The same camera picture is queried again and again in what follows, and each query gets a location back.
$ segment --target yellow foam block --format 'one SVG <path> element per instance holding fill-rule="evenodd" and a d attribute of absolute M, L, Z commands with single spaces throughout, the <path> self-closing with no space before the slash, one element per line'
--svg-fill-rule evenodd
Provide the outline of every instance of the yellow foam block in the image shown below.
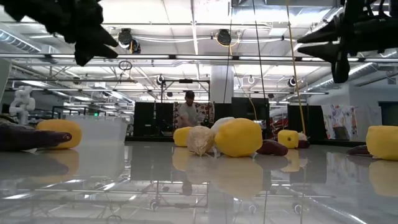
<path fill-rule="evenodd" d="M 192 127 L 185 127 L 175 130 L 173 135 L 174 144 L 180 147 L 186 147 L 188 134 L 191 129 Z"/>
<path fill-rule="evenodd" d="M 299 134 L 296 131 L 281 130 L 278 133 L 278 142 L 288 149 L 295 149 L 299 146 Z"/>
<path fill-rule="evenodd" d="M 37 125 L 36 129 L 64 132 L 72 135 L 72 139 L 70 141 L 61 143 L 58 146 L 55 146 L 54 149 L 71 149 L 78 146 L 81 141 L 80 125 L 73 121 L 67 121 L 63 119 L 50 119 L 40 122 Z"/>
<path fill-rule="evenodd" d="M 215 142 L 228 156 L 250 156 L 262 146 L 261 127 L 249 119 L 232 119 L 220 126 Z"/>
<path fill-rule="evenodd" d="M 377 158 L 398 161 L 398 127 L 370 126 L 366 145 Z"/>

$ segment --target black panel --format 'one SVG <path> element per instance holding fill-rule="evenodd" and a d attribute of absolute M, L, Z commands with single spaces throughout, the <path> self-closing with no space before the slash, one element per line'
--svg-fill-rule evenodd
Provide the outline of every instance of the black panel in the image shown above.
<path fill-rule="evenodd" d="M 134 136 L 155 134 L 154 103 L 136 102 L 134 112 Z"/>
<path fill-rule="evenodd" d="M 288 106 L 287 114 L 289 130 L 297 132 L 303 131 L 299 106 Z M 323 122 L 323 112 L 321 106 L 303 106 L 305 134 L 310 140 L 326 139 L 326 129 Z"/>
<path fill-rule="evenodd" d="M 233 116 L 231 111 L 230 103 L 215 103 L 214 105 L 214 121 L 218 121 L 221 118 L 227 118 Z"/>
<path fill-rule="evenodd" d="M 173 131 L 173 103 L 156 103 L 156 124 L 163 131 Z"/>
<path fill-rule="evenodd" d="M 269 104 L 268 99 L 263 98 L 252 98 L 251 99 L 254 107 L 256 108 L 257 119 L 267 120 L 269 119 Z M 232 110 L 235 118 L 247 118 L 250 120 L 255 119 L 253 105 L 249 101 L 249 98 L 232 98 Z"/>

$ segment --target hanging cable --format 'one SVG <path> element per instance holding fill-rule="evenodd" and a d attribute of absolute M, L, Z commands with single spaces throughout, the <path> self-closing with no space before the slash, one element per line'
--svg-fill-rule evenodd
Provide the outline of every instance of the hanging cable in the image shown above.
<path fill-rule="evenodd" d="M 231 6 L 231 22 L 229 23 L 229 34 L 232 34 L 232 16 L 233 16 L 233 7 Z M 225 103 L 225 96 L 226 96 L 226 86 L 228 84 L 228 71 L 229 71 L 229 56 L 231 56 L 231 43 L 229 43 L 229 49 L 228 49 L 228 59 L 226 61 L 226 78 L 225 78 L 225 88 L 224 88 L 224 100 L 223 103 Z"/>
<path fill-rule="evenodd" d="M 249 101 L 250 101 L 251 105 L 253 106 L 254 118 L 257 120 L 256 107 L 254 106 L 254 103 L 253 103 L 253 101 L 251 100 L 251 97 L 244 91 L 243 85 L 242 85 L 241 81 L 239 80 L 239 77 L 238 77 L 236 74 L 235 74 L 235 77 L 238 79 L 238 83 L 239 83 L 239 86 L 241 87 L 241 89 L 242 89 L 242 91 L 243 91 L 243 94 L 245 94 L 245 95 L 247 96 L 247 98 L 249 98 Z"/>
<path fill-rule="evenodd" d="M 262 63 L 261 63 L 261 49 L 260 49 L 260 42 L 259 42 L 259 29 L 257 27 L 256 7 L 254 5 L 254 0 L 252 0 L 252 2 L 253 2 L 254 24 L 256 25 L 257 47 L 258 47 L 258 51 L 259 51 L 260 78 L 261 78 L 261 85 L 262 85 L 262 94 L 264 95 L 264 101 L 267 103 L 266 89 L 264 88 L 264 79 L 262 77 L 263 74 L 262 74 Z"/>
<path fill-rule="evenodd" d="M 291 48 L 291 51 L 292 51 L 294 80 L 296 82 L 295 90 L 297 92 L 298 105 L 300 107 L 300 116 L 301 116 L 301 124 L 303 126 L 303 134 L 305 134 L 305 123 L 304 123 L 303 106 L 302 106 L 301 98 L 300 98 L 299 83 L 297 82 L 297 71 L 296 71 L 296 63 L 295 63 L 294 48 L 293 48 L 293 41 L 292 41 L 292 26 L 291 26 L 291 23 L 290 23 L 290 15 L 289 15 L 289 0 L 286 0 L 286 11 L 287 11 L 287 25 L 288 25 L 288 28 L 289 28 L 289 35 L 290 35 L 290 48 Z"/>

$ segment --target spotlight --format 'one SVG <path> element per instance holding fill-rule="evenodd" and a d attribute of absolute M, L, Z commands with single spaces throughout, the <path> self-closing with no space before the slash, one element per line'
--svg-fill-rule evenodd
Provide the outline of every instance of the spotlight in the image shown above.
<path fill-rule="evenodd" d="M 163 80 L 164 80 L 163 76 L 162 75 L 158 75 L 156 77 L 156 84 L 161 85 Z"/>
<path fill-rule="evenodd" d="M 73 80 L 80 80 L 80 78 L 79 78 L 79 77 L 73 77 L 72 79 L 73 79 Z M 73 84 L 75 84 L 75 85 L 80 85 L 80 84 L 81 84 L 81 82 L 79 82 L 79 81 L 75 81 L 75 82 L 73 82 Z"/>
<path fill-rule="evenodd" d="M 231 35 L 227 29 L 220 29 L 217 35 L 217 41 L 224 46 L 229 46 L 232 41 Z"/>
<path fill-rule="evenodd" d="M 131 29 L 123 28 L 118 34 L 119 46 L 123 49 L 129 49 L 130 54 L 141 54 L 141 46 L 139 42 L 132 38 Z"/>
<path fill-rule="evenodd" d="M 249 82 L 250 84 L 253 84 L 253 83 L 254 83 L 254 78 L 253 78 L 252 75 L 250 75 L 250 77 L 248 78 L 248 82 Z"/>
<path fill-rule="evenodd" d="M 294 80 L 294 78 L 291 78 L 288 80 L 287 85 L 289 87 L 295 87 L 296 86 L 296 81 Z"/>

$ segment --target clear plastic bin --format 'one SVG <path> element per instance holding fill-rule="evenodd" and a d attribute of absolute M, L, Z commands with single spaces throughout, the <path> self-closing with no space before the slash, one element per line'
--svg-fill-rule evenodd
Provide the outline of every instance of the clear plastic bin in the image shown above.
<path fill-rule="evenodd" d="M 80 125 L 81 144 L 121 144 L 126 138 L 128 122 L 124 118 L 66 115 L 65 119 Z"/>

